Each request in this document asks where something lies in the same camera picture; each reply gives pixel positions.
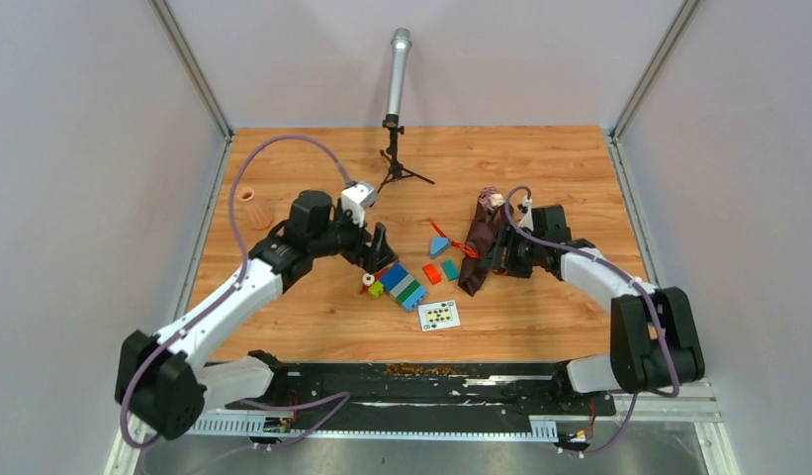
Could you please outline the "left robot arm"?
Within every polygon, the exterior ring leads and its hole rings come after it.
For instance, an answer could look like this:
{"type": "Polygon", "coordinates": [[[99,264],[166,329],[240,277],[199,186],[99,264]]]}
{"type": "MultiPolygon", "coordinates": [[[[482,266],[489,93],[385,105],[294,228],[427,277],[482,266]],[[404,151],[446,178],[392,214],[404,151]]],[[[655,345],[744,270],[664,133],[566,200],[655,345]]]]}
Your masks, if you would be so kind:
{"type": "Polygon", "coordinates": [[[367,182],[345,188],[338,200],[305,190],[287,219],[248,250],[230,278],[190,312],[153,334],[135,331],[123,342],[115,399],[122,416],[136,416],[174,439],[202,413],[254,398],[281,407],[289,382],[276,359],[252,351],[238,360],[209,364],[209,357],[243,323],[310,273],[316,259],[340,255],[374,274],[394,263],[386,228],[367,229],[365,212],[378,193],[367,182]]]}

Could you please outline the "red ribbon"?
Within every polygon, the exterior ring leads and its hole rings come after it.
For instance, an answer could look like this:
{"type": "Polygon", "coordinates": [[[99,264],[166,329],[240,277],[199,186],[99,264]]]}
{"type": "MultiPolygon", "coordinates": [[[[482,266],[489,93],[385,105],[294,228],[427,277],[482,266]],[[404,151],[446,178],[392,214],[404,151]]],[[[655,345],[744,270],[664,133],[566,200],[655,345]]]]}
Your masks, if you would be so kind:
{"type": "Polygon", "coordinates": [[[446,235],[443,232],[443,230],[432,219],[429,220],[429,223],[441,238],[446,238],[449,241],[449,244],[452,247],[455,247],[455,248],[461,250],[468,257],[475,258],[475,259],[481,259],[482,258],[481,255],[473,247],[469,246],[465,242],[454,240],[451,237],[449,237],[448,235],[446,235]]]}

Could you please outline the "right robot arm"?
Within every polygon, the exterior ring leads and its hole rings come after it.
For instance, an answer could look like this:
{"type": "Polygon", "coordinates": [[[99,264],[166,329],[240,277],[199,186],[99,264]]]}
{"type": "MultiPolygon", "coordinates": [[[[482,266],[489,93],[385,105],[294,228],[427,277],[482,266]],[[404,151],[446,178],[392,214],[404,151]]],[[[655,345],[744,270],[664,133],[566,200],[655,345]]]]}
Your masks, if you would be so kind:
{"type": "Polygon", "coordinates": [[[686,293],[660,288],[606,259],[584,238],[573,238],[560,205],[527,208],[521,222],[498,208],[473,223],[478,271],[528,278],[542,268],[583,291],[610,317],[605,353],[563,362],[551,386],[557,409],[575,413],[590,393],[673,394],[700,380],[705,361],[686,293]]]}

